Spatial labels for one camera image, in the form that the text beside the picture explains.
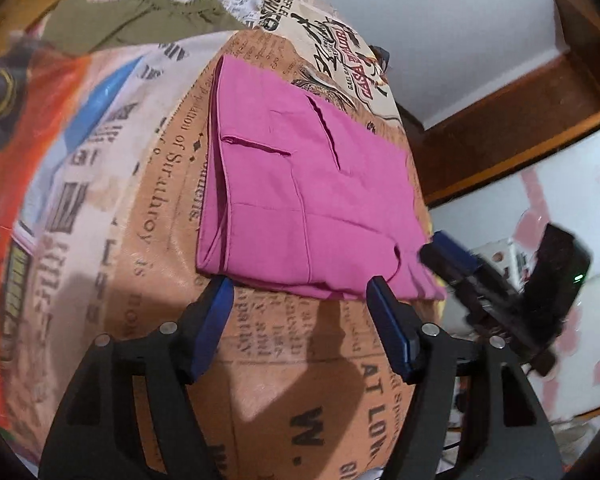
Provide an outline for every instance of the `pink napkin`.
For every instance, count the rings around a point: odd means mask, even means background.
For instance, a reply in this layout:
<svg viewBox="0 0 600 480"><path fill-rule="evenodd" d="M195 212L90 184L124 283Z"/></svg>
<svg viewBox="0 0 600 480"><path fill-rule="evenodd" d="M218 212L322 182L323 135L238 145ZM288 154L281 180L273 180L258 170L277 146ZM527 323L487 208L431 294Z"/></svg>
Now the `pink napkin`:
<svg viewBox="0 0 600 480"><path fill-rule="evenodd" d="M443 299L418 260L405 153L275 73L224 56L209 115L196 265L247 285L360 298Z"/></svg>

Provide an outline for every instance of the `folded pink fabric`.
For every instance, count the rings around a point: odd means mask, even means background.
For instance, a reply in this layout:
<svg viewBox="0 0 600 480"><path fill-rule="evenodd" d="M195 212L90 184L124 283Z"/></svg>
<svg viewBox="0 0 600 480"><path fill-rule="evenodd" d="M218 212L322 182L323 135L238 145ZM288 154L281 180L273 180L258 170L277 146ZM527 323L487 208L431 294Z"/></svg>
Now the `folded pink fabric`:
<svg viewBox="0 0 600 480"><path fill-rule="evenodd" d="M198 270L313 298L442 299L418 261L405 153L275 73L224 56L209 114Z"/></svg>

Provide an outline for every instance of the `wooden trim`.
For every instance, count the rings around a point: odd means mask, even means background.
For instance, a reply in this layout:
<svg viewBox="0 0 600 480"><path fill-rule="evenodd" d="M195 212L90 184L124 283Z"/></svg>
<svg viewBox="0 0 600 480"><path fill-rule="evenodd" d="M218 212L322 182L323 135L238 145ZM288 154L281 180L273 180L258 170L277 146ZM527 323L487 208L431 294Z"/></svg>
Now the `wooden trim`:
<svg viewBox="0 0 600 480"><path fill-rule="evenodd" d="M600 415L600 407L595 410L589 410L586 413L581 413L580 415L576 415L574 418L578 418L580 420L591 420Z"/></svg>
<svg viewBox="0 0 600 480"><path fill-rule="evenodd" d="M571 62L573 63L575 69L584 76L586 76L586 78L591 82L591 84L596 88L596 90L600 94L600 83L593 75L593 72L591 71L589 66L584 62L584 60L579 56L579 54L576 51L571 50L570 55Z"/></svg>
<svg viewBox="0 0 600 480"><path fill-rule="evenodd" d="M544 65L533 69L531 72L528 72L525 75L519 77L518 79L513 80L511 83L504 85L502 88L499 88L495 92L492 92L492 93L486 95L482 99L476 101L475 103L470 104L466 108L463 108L462 110L460 110L459 112L456 112L455 114L446 118L445 120L440 121L439 123L436 123L433 126L430 126L429 128L427 128L424 131L425 131L425 133L427 133L427 132L430 132L431 130L433 130L434 128L436 130L440 130L449 123L455 123L456 121L460 120L462 117L467 115L468 113L475 112L476 108L481 108L485 105L489 105L492 101L499 99L504 94L517 89L519 86L525 85L531 79L535 79L538 76L541 76L542 74L544 74L546 72L554 70L558 65L560 65L561 63L565 63L565 62L568 62L567 54L560 54L557 57L555 57L554 59L552 59L551 61L549 61L548 63L545 63Z"/></svg>
<svg viewBox="0 0 600 480"><path fill-rule="evenodd" d="M600 88L600 14L591 0L554 0L564 41Z"/></svg>
<svg viewBox="0 0 600 480"><path fill-rule="evenodd" d="M427 206L439 205L442 202L446 202L460 194L464 194L473 190L477 187L484 186L497 178L501 178L506 174L512 173L513 171L519 170L522 166L528 166L529 164L536 162L538 159L549 155L555 150L564 148L568 144L575 142L587 134L592 133L592 130L600 126L600 111L588 117L584 121L567 128L562 133L540 142L536 146L525 150L517 155L514 155L507 160L503 160L494 166L491 166L488 170L481 171L480 173L473 174L467 178L456 182L455 184L430 193L424 196L424 202Z"/></svg>

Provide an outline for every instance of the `orange fabric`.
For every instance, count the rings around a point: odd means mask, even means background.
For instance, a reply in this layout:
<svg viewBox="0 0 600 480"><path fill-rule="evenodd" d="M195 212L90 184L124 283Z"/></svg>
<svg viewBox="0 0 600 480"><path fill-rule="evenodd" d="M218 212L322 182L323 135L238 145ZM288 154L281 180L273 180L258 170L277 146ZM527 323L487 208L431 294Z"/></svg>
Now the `orange fabric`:
<svg viewBox="0 0 600 480"><path fill-rule="evenodd" d="M29 65L26 102L11 142L0 153L0 282L11 227L40 160L71 115L75 89L84 78L88 58L67 59L38 50ZM7 425L0 379L0 425Z"/></svg>

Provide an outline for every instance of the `white wall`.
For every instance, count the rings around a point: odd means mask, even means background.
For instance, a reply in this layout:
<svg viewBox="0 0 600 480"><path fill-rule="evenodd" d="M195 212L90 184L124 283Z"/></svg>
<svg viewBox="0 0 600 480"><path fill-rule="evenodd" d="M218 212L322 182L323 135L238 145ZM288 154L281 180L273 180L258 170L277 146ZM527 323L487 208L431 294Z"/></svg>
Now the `white wall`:
<svg viewBox="0 0 600 480"><path fill-rule="evenodd" d="M600 130L534 164L532 192L546 204L545 218L574 233L589 248L591 277L600 274ZM434 229L447 231L468 248L514 236L532 211L532 198L519 171L431 210Z"/></svg>
<svg viewBox="0 0 600 480"><path fill-rule="evenodd" d="M391 53L395 99L426 128L564 48L553 0L329 0Z"/></svg>

